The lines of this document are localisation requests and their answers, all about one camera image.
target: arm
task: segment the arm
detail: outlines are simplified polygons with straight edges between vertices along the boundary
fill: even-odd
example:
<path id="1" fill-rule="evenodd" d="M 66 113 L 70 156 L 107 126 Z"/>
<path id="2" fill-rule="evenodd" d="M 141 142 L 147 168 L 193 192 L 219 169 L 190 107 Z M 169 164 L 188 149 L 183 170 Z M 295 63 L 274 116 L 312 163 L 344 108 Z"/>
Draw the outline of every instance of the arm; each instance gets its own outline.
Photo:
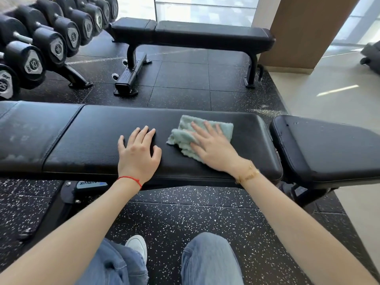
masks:
<path id="1" fill-rule="evenodd" d="M 193 150 L 208 166 L 227 172 L 236 180 L 245 180 L 241 185 L 315 285 L 378 285 L 364 266 L 325 228 L 257 173 L 256 168 L 251 169 L 251 161 L 239 157 L 219 126 L 214 130 L 209 123 L 205 125 L 208 132 L 192 124 L 196 131 L 194 136 L 200 144 L 192 144 Z"/>
<path id="2" fill-rule="evenodd" d="M 161 149 L 150 144 L 155 130 L 137 128 L 127 147 L 118 142 L 119 176 L 132 176 L 143 184 L 157 170 Z M 126 203 L 139 192 L 134 180 L 116 181 L 101 197 L 59 226 L 0 274 L 2 285 L 74 284 L 88 267 L 112 223 Z"/>

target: red string bracelet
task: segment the red string bracelet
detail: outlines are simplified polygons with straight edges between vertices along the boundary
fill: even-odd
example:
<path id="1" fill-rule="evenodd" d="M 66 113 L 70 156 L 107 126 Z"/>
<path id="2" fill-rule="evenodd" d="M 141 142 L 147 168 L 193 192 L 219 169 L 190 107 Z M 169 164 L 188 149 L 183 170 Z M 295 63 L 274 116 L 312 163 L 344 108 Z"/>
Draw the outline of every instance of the red string bracelet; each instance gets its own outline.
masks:
<path id="1" fill-rule="evenodd" d="M 140 189 L 142 188 L 142 185 L 140 184 L 140 180 L 139 180 L 139 179 L 133 178 L 133 177 L 131 177 L 131 176 L 121 176 L 121 177 L 117 178 L 117 180 L 119 180 L 119 179 L 121 179 L 121 178 L 129 178 L 129 179 L 132 179 L 132 180 L 136 181 L 137 184 L 139 184 Z"/>

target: gold bracelet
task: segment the gold bracelet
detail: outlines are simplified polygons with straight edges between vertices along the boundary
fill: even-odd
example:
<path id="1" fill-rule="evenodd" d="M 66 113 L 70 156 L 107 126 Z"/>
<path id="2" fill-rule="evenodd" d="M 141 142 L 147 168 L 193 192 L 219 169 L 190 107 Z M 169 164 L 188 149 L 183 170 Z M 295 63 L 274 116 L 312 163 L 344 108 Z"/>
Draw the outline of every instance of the gold bracelet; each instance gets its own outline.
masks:
<path id="1" fill-rule="evenodd" d="M 244 177 L 244 178 L 239 176 L 239 177 L 237 178 L 237 180 L 235 181 L 235 183 L 236 183 L 236 184 L 241 184 L 242 182 L 245 182 L 245 181 L 248 181 L 248 180 L 250 180 L 250 179 L 253 179 L 253 178 L 255 178 L 257 175 L 260 174 L 260 170 L 257 169 L 257 168 L 254 166 L 254 164 L 252 163 L 252 161 L 251 161 L 251 165 L 249 166 L 248 172 L 251 171 L 251 170 L 253 170 L 252 173 L 250 173 L 247 177 Z"/>

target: wooden pillar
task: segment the wooden pillar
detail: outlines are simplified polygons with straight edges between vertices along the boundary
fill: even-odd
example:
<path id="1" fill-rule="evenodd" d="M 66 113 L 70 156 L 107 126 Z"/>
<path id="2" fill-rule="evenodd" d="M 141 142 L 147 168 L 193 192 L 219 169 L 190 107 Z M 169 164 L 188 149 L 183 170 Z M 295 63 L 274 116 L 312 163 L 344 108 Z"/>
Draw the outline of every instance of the wooden pillar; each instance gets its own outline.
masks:
<path id="1" fill-rule="evenodd" d="M 281 0 L 273 48 L 260 56 L 269 71 L 310 74 L 359 0 Z"/>

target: hand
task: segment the hand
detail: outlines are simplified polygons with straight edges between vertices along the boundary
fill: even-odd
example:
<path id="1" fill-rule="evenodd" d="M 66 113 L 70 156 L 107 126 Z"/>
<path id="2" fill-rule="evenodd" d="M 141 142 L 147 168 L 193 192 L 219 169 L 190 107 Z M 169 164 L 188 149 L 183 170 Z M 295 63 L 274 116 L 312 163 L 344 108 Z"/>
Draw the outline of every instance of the hand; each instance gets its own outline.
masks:
<path id="1" fill-rule="evenodd" d="M 119 177 L 130 176 L 140 180 L 140 184 L 149 181 L 156 172 L 161 161 L 161 149 L 153 147 L 153 156 L 150 156 L 150 144 L 156 129 L 149 133 L 148 126 L 141 131 L 136 128 L 128 139 L 128 144 L 124 146 L 124 136 L 120 136 L 117 143 L 119 150 L 119 164 L 117 170 Z"/>
<path id="2" fill-rule="evenodd" d="M 200 146 L 195 143 L 191 143 L 190 146 L 206 165 L 215 170 L 229 173 L 235 179 L 238 179 L 240 174 L 249 169 L 251 161 L 238 155 L 224 136 L 219 124 L 216 125 L 216 130 L 207 121 L 205 121 L 204 125 L 207 131 L 194 122 L 191 123 L 195 130 L 192 134 L 198 140 Z"/>

